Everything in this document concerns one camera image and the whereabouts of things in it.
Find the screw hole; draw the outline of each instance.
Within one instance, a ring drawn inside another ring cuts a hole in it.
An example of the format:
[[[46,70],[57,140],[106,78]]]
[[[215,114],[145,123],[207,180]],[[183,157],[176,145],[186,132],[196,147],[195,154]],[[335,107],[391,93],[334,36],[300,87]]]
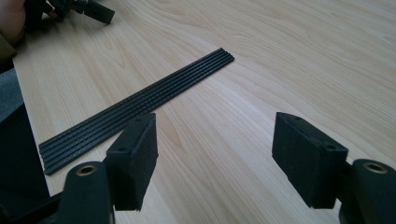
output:
[[[382,166],[380,164],[373,163],[373,162],[366,162],[363,164],[363,166],[367,170],[377,173],[377,174],[381,174],[381,175],[386,174],[388,172],[387,168],[385,168],[384,166]]]
[[[84,176],[90,175],[96,171],[97,167],[93,165],[86,165],[77,170],[77,175]]]

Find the black clamp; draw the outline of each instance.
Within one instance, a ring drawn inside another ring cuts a hole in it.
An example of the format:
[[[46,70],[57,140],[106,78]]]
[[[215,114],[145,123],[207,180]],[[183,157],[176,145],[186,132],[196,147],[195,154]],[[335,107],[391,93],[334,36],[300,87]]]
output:
[[[396,172],[378,161],[346,162],[348,149],[299,117],[277,113],[273,158],[306,205],[333,208],[341,223],[396,223]]]
[[[104,7],[92,0],[48,0],[54,7],[58,19],[62,21],[70,10],[75,10],[79,14],[84,14],[97,21],[110,24],[115,11]],[[26,22],[27,31],[38,28],[43,13],[46,11],[46,0],[26,0]]]

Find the person's arm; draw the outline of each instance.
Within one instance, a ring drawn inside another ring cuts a hole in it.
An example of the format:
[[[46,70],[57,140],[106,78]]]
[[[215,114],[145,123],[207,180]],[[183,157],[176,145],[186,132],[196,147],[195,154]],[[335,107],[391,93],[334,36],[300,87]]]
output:
[[[8,63],[15,54],[15,49],[0,35],[0,67]]]
[[[15,55],[12,45],[23,38],[26,18],[23,4],[24,0],[0,0],[0,66]]]

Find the light wood surface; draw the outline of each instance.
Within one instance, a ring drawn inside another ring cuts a hole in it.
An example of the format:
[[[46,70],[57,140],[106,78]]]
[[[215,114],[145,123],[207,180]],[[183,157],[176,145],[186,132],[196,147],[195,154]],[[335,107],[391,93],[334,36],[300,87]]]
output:
[[[143,210],[119,223],[338,223],[307,208],[271,157],[277,111],[396,164],[396,1],[101,0],[26,36],[14,63],[37,144],[218,48],[235,62],[157,109]],[[47,176],[101,161],[112,137]]]

